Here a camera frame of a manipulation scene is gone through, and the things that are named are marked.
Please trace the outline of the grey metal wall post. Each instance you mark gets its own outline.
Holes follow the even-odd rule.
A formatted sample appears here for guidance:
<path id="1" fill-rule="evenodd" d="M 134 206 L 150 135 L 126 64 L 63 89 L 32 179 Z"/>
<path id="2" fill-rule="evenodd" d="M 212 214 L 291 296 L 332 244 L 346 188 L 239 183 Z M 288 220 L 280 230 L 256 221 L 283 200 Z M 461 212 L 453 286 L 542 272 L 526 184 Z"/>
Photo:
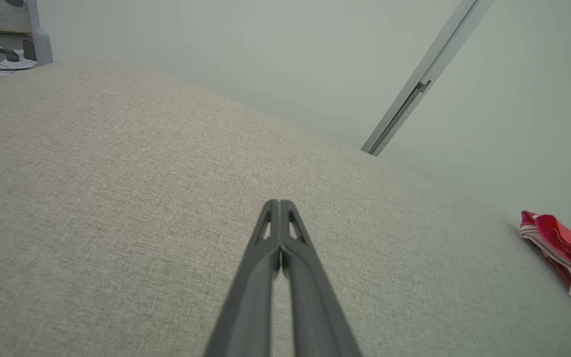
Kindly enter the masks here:
<path id="1" fill-rule="evenodd" d="M 379 156 L 439 79 L 495 0 L 460 0 L 417 68 L 373 130 L 362 151 Z"/>

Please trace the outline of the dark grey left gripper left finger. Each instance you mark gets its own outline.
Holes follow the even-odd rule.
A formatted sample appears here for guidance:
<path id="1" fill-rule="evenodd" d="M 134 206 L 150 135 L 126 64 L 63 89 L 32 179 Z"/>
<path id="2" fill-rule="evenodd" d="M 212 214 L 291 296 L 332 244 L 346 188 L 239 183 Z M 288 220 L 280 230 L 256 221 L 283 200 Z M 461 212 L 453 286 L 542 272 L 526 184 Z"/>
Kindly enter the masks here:
<path id="1" fill-rule="evenodd" d="M 265 203 L 204 350 L 204 357 L 270 357 L 272 287 L 280 269 L 279 201 Z"/>

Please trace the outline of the red jersey with black numbers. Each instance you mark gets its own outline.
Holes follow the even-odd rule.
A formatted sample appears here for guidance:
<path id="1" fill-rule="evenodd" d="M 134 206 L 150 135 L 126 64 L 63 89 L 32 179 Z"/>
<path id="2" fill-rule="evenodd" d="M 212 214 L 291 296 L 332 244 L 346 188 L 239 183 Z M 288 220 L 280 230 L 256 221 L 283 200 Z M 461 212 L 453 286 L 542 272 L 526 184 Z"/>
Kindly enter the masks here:
<path id="1" fill-rule="evenodd" d="M 522 211 L 519 235 L 529 241 L 543 258 L 544 249 L 553 249 L 571 260 L 571 230 L 553 215 Z"/>

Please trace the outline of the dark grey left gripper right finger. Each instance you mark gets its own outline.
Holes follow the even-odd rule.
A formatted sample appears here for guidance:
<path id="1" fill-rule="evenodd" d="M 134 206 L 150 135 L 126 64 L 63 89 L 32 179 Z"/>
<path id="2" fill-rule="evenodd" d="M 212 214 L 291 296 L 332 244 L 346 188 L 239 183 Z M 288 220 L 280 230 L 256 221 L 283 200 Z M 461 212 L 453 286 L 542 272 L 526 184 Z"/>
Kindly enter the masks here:
<path id="1" fill-rule="evenodd" d="M 290 284 L 295 357 L 362 357 L 303 219 L 281 201 L 283 270 Z"/>

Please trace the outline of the grey metal furniture leg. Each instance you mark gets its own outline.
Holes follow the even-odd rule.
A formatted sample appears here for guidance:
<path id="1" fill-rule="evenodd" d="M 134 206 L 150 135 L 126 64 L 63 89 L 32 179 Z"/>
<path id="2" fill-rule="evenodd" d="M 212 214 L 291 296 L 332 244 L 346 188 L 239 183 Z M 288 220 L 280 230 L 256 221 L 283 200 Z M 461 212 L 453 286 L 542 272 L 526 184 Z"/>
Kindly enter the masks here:
<path id="1" fill-rule="evenodd" d="M 41 27 L 38 0 L 24 0 L 29 10 L 30 24 L 32 26 L 32 38 L 34 42 L 37 67 L 54 63 L 51 41 L 48 33 Z"/>

